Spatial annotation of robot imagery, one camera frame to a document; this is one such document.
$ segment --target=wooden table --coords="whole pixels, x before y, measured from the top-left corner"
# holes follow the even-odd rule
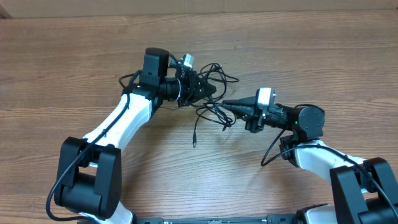
[[[142,68],[146,47],[195,68],[218,62],[241,81],[226,99],[275,88],[277,101],[326,110],[327,144],[383,157],[398,174],[398,11],[265,12],[0,20],[0,222],[53,223],[45,199],[60,146],[119,102],[118,77]],[[121,201],[140,217],[248,217],[332,203],[316,175],[259,163],[279,130],[158,110],[123,155]],[[64,208],[52,206],[57,215]]]

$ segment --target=wooden tabletop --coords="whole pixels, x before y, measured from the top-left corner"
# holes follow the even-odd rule
[[[396,10],[3,19],[1,223],[53,223],[45,199],[62,142],[109,115],[120,100],[118,78],[142,68],[147,47],[188,52],[196,69],[222,64],[241,79],[226,99],[269,86],[279,103],[321,106],[328,145],[383,157],[398,174]],[[124,151],[121,201],[138,216],[263,216],[333,202],[315,174],[282,159],[259,165],[277,129],[251,134],[238,121],[222,132],[200,120],[192,148],[194,112],[158,110]]]

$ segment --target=table surface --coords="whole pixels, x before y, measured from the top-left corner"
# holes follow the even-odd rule
[[[279,103],[321,106],[328,145],[383,157],[398,174],[396,10],[0,20],[0,30],[1,223],[52,223],[44,207],[62,142],[109,115],[118,78],[142,68],[146,47],[189,52],[196,69],[222,64],[241,79],[226,99],[269,86]],[[140,217],[264,216],[333,203],[315,174],[282,159],[259,165],[279,130],[251,134],[238,121],[222,132],[200,120],[192,148],[195,120],[193,108],[158,110],[124,151],[121,201]]]

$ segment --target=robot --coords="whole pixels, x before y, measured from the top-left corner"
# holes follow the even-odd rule
[[[208,75],[193,70],[193,60],[190,54],[177,60],[166,50],[146,49],[143,69],[119,80],[123,92],[114,111],[83,138],[69,137],[62,144],[57,181],[46,203],[51,219],[103,224],[398,223],[398,184],[388,162],[379,157],[368,160],[352,157],[328,147],[320,139],[325,124],[323,109],[315,105],[291,108],[275,103],[276,93],[271,88],[260,88],[252,97],[220,103],[222,97],[212,98],[216,87],[208,82]],[[169,67],[176,70],[173,78],[166,77]],[[222,70],[220,66],[211,66],[212,69]],[[131,79],[125,86],[121,80],[127,77]],[[141,218],[124,208],[120,202],[121,154],[133,135],[153,117],[164,100],[177,101],[178,107],[182,107],[194,105],[204,98],[209,100],[204,109],[220,111],[223,108],[232,112],[235,118],[246,122],[245,129],[251,133],[262,131],[264,126],[281,129],[271,145],[280,139],[280,153],[266,162],[270,147],[261,165],[266,166],[282,156],[293,166],[315,173],[331,184],[334,206],[314,205],[301,208],[296,214],[216,220]],[[223,124],[226,128],[231,121]],[[280,138],[284,131],[292,134]],[[97,168],[96,176],[79,172],[88,166]],[[378,197],[365,200],[365,192],[377,192]],[[50,210],[52,197],[56,205],[80,216],[55,217]]]

